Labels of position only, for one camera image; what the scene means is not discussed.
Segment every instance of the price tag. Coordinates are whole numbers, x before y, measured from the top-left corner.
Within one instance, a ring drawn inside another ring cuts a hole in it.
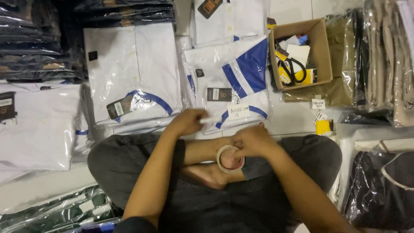
[[[312,99],[312,109],[326,109],[325,100]]]
[[[322,112],[318,112],[316,114],[315,119],[313,120],[313,123],[316,124],[317,121],[322,121],[328,119],[328,116],[326,114],[323,114]]]
[[[227,106],[229,111],[229,120],[250,117],[250,109],[248,104],[231,104]]]

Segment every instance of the dark jeans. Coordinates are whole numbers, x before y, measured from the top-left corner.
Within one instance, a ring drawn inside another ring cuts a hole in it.
[[[159,136],[153,134],[113,135],[91,150],[89,169],[117,206],[125,208],[158,139]],[[308,135],[284,138],[280,144],[324,192],[330,190],[342,162],[341,150],[334,141],[324,136]],[[179,227],[194,220],[195,213],[228,205],[257,213],[269,229],[287,225],[291,205],[265,159],[246,158],[243,174],[247,181],[231,183],[220,191],[189,183],[180,177],[184,154],[185,142],[179,140],[174,150],[170,189],[160,222]]]

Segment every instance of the person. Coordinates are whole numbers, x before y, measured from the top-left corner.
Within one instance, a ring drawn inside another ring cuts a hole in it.
[[[355,231],[326,195],[342,162],[334,141],[308,135],[276,142],[263,123],[233,137],[180,139],[201,130],[205,117],[185,110],[160,136],[112,135],[91,150],[93,177],[125,210],[114,232],[286,232],[300,222],[312,233]],[[242,170],[199,164],[215,161],[225,145],[240,150],[223,165],[245,157]]]

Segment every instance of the packing tape roll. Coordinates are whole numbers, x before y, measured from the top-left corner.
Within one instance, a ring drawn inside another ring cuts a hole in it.
[[[239,166],[238,166],[237,168],[234,168],[234,169],[227,169],[227,168],[223,167],[223,165],[221,165],[221,162],[220,162],[220,157],[221,157],[221,154],[222,154],[225,150],[230,149],[230,148],[234,148],[234,149],[239,150],[239,148],[237,148],[237,147],[235,147],[235,146],[226,145],[226,146],[223,146],[223,147],[222,147],[222,148],[218,151],[218,153],[217,153],[217,164],[219,165],[219,168],[220,168],[223,172],[225,172],[225,173],[234,173],[234,172],[240,171],[240,170],[243,168],[243,166],[244,166],[244,162],[245,162],[244,157],[242,157],[242,158],[241,158],[241,160],[240,160],[240,164],[239,164]]]

